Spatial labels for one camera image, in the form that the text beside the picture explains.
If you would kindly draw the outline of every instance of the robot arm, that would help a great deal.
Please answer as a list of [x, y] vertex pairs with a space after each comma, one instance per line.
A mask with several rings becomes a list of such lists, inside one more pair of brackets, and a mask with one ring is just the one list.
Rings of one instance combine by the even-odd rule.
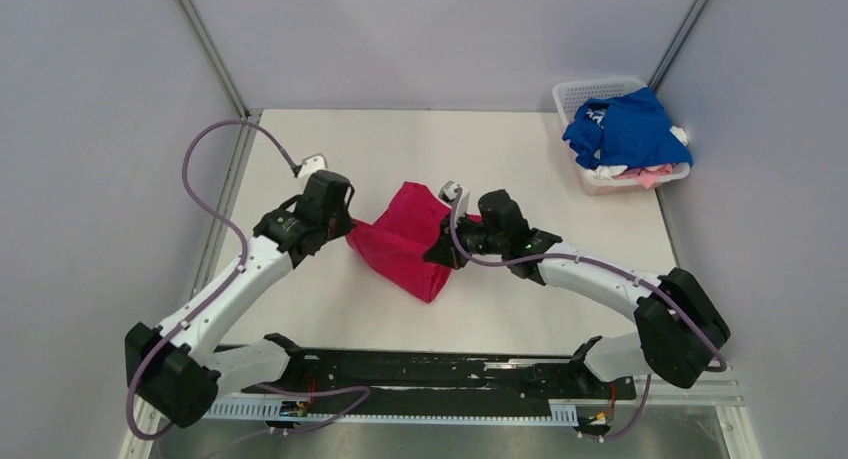
[[[504, 190], [483, 195], [478, 203], [483, 220], [465, 215], [467, 194], [453, 182], [440, 197], [454, 203], [441, 224], [441, 234], [424, 255], [429, 262], [459, 269], [468, 262], [451, 236], [455, 228], [463, 249], [471, 254], [500, 255], [503, 263], [522, 279], [577, 292], [623, 315], [637, 332], [624, 336], [594, 337], [574, 353], [573, 365], [583, 367], [596, 380], [656, 373], [677, 387], [689, 388], [706, 370], [712, 354], [696, 334], [683, 324], [651, 287], [668, 294], [716, 348], [730, 330], [697, 280], [679, 268], [659, 275], [622, 268], [601, 261], [564, 242], [554, 234], [530, 228], [518, 204]], [[616, 270], [626, 271], [625, 278]]]
[[[323, 157], [304, 161], [298, 179], [303, 194], [265, 214], [248, 241], [245, 261], [234, 259], [187, 305], [153, 329], [136, 324], [124, 340], [130, 382], [154, 345], [178, 329], [144, 372], [137, 390], [177, 426], [199, 420], [218, 397], [280, 379], [299, 349], [272, 334], [249, 346], [216, 352], [226, 332], [272, 284], [353, 229], [348, 214], [353, 187], [345, 177], [327, 171]], [[221, 295], [187, 321], [234, 269], [239, 274]]]

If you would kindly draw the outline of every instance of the cable clip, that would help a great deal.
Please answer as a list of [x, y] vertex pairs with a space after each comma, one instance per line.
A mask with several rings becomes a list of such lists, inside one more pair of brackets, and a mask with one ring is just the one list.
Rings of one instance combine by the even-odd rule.
[[633, 287], [639, 287], [641, 285], [639, 283], [642, 282], [642, 279], [645, 278], [645, 275], [644, 274], [636, 274], [636, 271], [634, 271], [632, 269], [629, 272], [630, 272], [630, 274], [633, 274]]

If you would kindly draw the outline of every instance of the metal floor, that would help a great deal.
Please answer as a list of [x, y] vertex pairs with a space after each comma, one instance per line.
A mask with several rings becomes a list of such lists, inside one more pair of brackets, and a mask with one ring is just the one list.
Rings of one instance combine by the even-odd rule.
[[[632, 409], [619, 409], [620, 428]], [[166, 436], [159, 445], [161, 458], [205, 458], [263, 427], [250, 421], [203, 420]], [[648, 407], [635, 430], [605, 444], [577, 439], [572, 430], [558, 427], [334, 424], [302, 436], [263, 435], [214, 458], [722, 459], [729, 455], [720, 427], [714, 408], [679, 406]]]

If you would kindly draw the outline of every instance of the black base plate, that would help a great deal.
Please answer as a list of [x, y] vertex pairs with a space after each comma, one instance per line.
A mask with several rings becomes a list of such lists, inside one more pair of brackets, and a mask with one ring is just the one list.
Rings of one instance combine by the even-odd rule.
[[[610, 385], [569, 358], [304, 349], [275, 385], [304, 392], [314, 378], [317, 391], [369, 386], [371, 397], [356, 413], [375, 415], [547, 417], [550, 399], [609, 399]], [[635, 399], [632, 382], [615, 382], [618, 399]], [[356, 398], [320, 398], [309, 412], [335, 414]]]

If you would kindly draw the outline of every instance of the pink clothing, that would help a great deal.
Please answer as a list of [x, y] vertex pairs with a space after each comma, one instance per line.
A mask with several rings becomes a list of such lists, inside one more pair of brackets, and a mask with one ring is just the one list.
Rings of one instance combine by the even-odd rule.
[[424, 262], [424, 252], [439, 238], [439, 224], [448, 212], [427, 186], [404, 182], [374, 225], [354, 219], [356, 227], [345, 238], [371, 269], [429, 304], [453, 271]]
[[628, 169], [624, 173], [615, 176], [616, 179], [636, 179], [645, 189], [650, 189], [662, 176], [671, 174], [671, 164], [663, 164], [657, 167], [640, 167]]

